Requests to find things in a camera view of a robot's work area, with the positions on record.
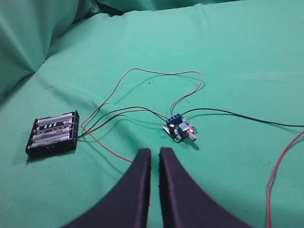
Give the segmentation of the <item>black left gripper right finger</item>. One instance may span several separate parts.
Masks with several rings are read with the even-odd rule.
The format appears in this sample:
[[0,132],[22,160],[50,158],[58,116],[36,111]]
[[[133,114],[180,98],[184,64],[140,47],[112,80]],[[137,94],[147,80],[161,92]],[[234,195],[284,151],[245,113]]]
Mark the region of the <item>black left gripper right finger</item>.
[[248,228],[186,172],[172,148],[160,149],[160,201],[165,228]]

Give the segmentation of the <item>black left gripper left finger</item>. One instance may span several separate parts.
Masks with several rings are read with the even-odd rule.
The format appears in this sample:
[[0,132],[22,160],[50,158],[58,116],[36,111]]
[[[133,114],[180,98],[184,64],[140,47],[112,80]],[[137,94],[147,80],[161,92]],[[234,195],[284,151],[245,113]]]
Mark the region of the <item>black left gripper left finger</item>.
[[145,228],[151,186],[151,150],[140,149],[117,184],[66,228]]

